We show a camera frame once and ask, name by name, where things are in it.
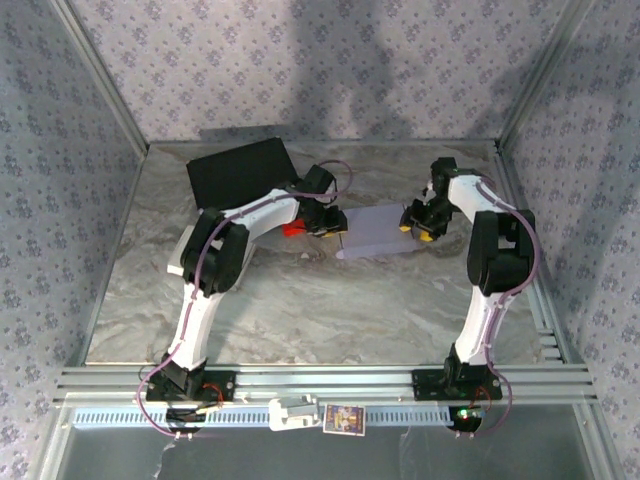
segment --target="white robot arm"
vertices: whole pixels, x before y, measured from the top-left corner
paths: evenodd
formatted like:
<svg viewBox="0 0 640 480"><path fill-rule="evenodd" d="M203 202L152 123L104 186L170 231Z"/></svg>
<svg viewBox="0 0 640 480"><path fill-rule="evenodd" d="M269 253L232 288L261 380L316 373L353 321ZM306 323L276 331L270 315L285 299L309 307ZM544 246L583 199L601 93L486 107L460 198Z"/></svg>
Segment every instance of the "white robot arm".
<svg viewBox="0 0 640 480"><path fill-rule="evenodd" d="M226 210L224 212L226 217L230 217L242 210L249 209L250 207L264 202L265 200L275 200L278 197L287 195L287 192L280 189L273 189L268 195L262 197L255 202L252 202L241 208ZM298 215L299 202L294 198L285 198L283 200L275 200L270 202L265 207L243 216L236 220L234 224L242 225L246 227L249 232L244 256L242 259L242 267L238 279L234 282L236 285L242 278L243 273L251 261L255 245L253 241L260 235L272 230L280 225L293 222ZM171 258L167 271L169 273L183 276L184 268L181 265L180 257L182 256L189 238L193 234L194 227L189 226L185 229L178 242ZM213 245L214 248L221 248L222 242L216 242ZM211 331L211 325L215 312L224 297L225 292L212 293L209 296L205 296L203 290L198 290L196 299L193 301L193 306L189 313L188 323L186 326L186 332L184 340L181 341L182 330L187 314L187 307L191 303L194 285L190 282L184 284L184 302L182 304L182 311L180 312L180 321L176 330L175 337L169 351L175 350L177 345L182 342L182 345L173 357L173 362L181 368L187 370L194 370L200 366L207 357L207 339L209 338L209 332Z"/></svg>
<svg viewBox="0 0 640 480"><path fill-rule="evenodd" d="M163 367L152 378L156 386L161 386L155 391L168 389L170 394L185 399L201 393L207 382L206 345L216 310L224 294L246 271L256 238L294 220L317 237L347 229L344 213L317 199L331 196L333 193L327 190L334 182L333 175L314 165L304 179L274 188L260 198L254 196L253 201L238 208L205 208L195 226L185 229L167 267L169 273L184 279L184 301Z"/></svg>
<svg viewBox="0 0 640 480"><path fill-rule="evenodd" d="M525 282L534 263L533 240L514 211L532 227L534 217L530 211L516 210L502 201L486 188L481 173L459 169L453 158L439 158L432 164L431 174L424 198L414 200L406 209L400 228L417 228L422 231L420 238L433 241L446 233L455 212L462 212L473 224L467 257L473 285L471 305L464 328L445 360L442 379L449 390L444 396L450 398L456 391L459 396L469 395L494 380L487 367L487 346L515 298L509 292ZM422 390L427 390L423 394L435 400L434 390L424 385L438 382L431 377L422 383Z"/></svg>

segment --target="patterned wallpaper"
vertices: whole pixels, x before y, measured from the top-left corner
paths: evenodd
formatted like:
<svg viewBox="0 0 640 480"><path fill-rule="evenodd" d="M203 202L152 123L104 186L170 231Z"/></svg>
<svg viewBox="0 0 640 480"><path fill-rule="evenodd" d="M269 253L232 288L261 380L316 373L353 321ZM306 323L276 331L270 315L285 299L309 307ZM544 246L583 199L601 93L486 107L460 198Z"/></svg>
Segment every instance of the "patterned wallpaper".
<svg viewBox="0 0 640 480"><path fill-rule="evenodd" d="M0 19L0 477L24 478L137 159L47 2Z"/></svg>
<svg viewBox="0 0 640 480"><path fill-rule="evenodd" d="M74 0L146 140L497 138L565 0Z"/></svg>
<svg viewBox="0 0 640 480"><path fill-rule="evenodd" d="M560 319L640 478L640 4L598 0L511 152Z"/></svg>

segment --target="aluminum frame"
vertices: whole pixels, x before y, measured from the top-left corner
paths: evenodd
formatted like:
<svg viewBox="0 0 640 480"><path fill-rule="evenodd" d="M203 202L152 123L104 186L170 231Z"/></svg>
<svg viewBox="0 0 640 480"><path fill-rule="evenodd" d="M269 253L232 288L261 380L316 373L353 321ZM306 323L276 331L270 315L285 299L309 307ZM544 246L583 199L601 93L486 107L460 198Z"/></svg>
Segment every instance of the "aluminum frame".
<svg viewBox="0 0 640 480"><path fill-rule="evenodd" d="M147 153L148 144L138 128L133 115L120 96L118 89L109 75L109 71L94 48L89 35L82 25L74 7L68 0L48 0L54 12L58 15L64 26L71 43L76 47L78 54L93 81L111 108L118 124L123 129L127 139L138 155Z"/></svg>
<svg viewBox="0 0 640 480"><path fill-rule="evenodd" d="M595 0L569 0L565 5L542 54L531 69L502 127L500 144L506 151L509 151L516 141L518 132L529 119L553 71L562 60L582 20L594 3Z"/></svg>
<svg viewBox="0 0 640 480"><path fill-rule="evenodd" d="M65 448L73 435L77 409L131 407L140 382L139 375L149 365L73 367L62 372L54 396L50 443L38 463L33 478L56 478ZM357 402L368 407L394 407L406 412L416 407L465 405L466 402L416 402L411 371L440 366L327 366L327 365L216 365L210 371L237 371L235 400L227 409L265 407L272 398L311 393L319 404ZM623 478L622 467L608 436L591 376L584 364L505 365L498 367L513 386L514 405L571 405L580 427L590 466L598 479ZM506 399L495 401L504 405ZM154 408L162 407L154 403Z"/></svg>

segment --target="small card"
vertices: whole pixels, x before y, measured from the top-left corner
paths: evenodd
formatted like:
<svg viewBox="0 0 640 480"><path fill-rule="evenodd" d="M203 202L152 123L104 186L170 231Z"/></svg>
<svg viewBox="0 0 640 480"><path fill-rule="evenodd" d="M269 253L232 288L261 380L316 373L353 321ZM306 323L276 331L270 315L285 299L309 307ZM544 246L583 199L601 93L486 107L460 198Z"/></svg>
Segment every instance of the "small card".
<svg viewBox="0 0 640 480"><path fill-rule="evenodd" d="M348 405L327 405L324 410L324 433L364 437L365 409Z"/></svg>

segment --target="gray marble table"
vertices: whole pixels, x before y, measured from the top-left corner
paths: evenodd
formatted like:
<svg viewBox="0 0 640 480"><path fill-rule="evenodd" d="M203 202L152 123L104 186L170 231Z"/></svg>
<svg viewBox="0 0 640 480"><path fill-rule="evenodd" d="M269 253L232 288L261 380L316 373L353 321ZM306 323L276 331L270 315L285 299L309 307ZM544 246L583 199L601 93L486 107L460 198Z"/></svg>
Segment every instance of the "gray marble table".
<svg viewBox="0 0 640 480"><path fill-rule="evenodd" d="M344 208L410 202L429 166L453 156L495 175L490 144L288 144L299 173L326 159L348 161L355 180ZM197 212L185 164L219 151L207 145L152 147L143 166L87 363L157 362L175 332L182 279L166 264ZM333 169L338 182L344 172ZM339 260L337 238L260 238L242 283L218 309L209 362L439 364L460 333L471 297L466 253L471 224L416 252ZM541 347L525 295L503 323L496 360L536 363Z"/></svg>

